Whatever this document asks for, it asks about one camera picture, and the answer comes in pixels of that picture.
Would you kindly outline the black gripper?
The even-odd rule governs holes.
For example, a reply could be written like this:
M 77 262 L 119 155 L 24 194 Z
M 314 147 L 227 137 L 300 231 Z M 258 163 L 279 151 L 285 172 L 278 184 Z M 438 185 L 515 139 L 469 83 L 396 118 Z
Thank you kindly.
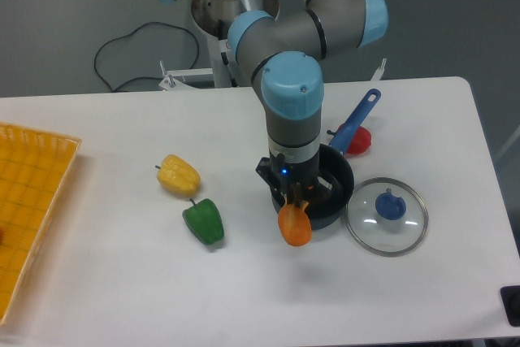
M 323 193 L 319 183 L 319 153 L 301 163 L 291 163 L 284 155 L 261 158 L 256 172 L 267 183 L 275 206 L 297 203 L 305 209 Z

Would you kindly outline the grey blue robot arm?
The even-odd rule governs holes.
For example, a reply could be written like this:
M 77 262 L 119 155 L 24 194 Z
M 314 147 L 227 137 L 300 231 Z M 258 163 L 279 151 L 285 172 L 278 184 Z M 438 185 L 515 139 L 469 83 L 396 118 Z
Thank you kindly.
M 319 193 L 319 134 L 326 57 L 380 39 L 384 0 L 304 0 L 304 11 L 279 19 L 269 0 L 193 0 L 200 28 L 225 40 L 266 114 L 267 180 L 293 205 Z

